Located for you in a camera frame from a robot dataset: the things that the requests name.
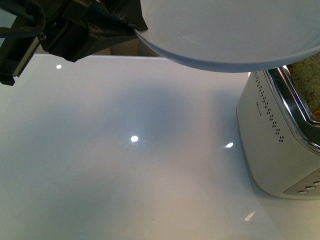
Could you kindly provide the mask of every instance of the glossy countertop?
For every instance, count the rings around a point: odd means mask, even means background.
[[[270,196],[247,171],[247,79],[164,58],[35,55],[0,85],[0,239],[318,239],[320,201]]]

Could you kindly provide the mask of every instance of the white plate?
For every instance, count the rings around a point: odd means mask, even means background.
[[[216,72],[252,72],[320,52],[319,0],[141,0],[151,49]]]

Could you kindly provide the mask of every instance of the white toaster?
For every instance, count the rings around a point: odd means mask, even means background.
[[[286,66],[252,72],[236,113],[243,152],[260,188],[280,198],[320,199],[320,120]]]

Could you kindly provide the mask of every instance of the black cable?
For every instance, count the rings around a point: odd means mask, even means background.
[[[39,35],[46,26],[46,15],[37,0],[1,0],[0,8],[16,16],[33,17],[35,26],[22,26],[20,28],[0,27],[0,38],[28,38]]]

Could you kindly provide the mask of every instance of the toaster vent hole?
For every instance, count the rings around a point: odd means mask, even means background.
[[[279,137],[278,138],[279,143],[283,143],[284,136],[280,135],[280,128],[277,127],[277,121],[275,120],[275,116],[272,114],[272,110],[269,106],[269,102],[267,101],[267,97],[265,96],[263,86],[261,84],[261,81],[259,80],[258,73],[255,71],[253,75],[255,78],[256,87],[258,89],[260,98],[262,100],[262,104],[264,104],[264,109],[266,110],[266,114],[269,116],[269,122],[271,123],[272,128],[275,129],[275,135]]]

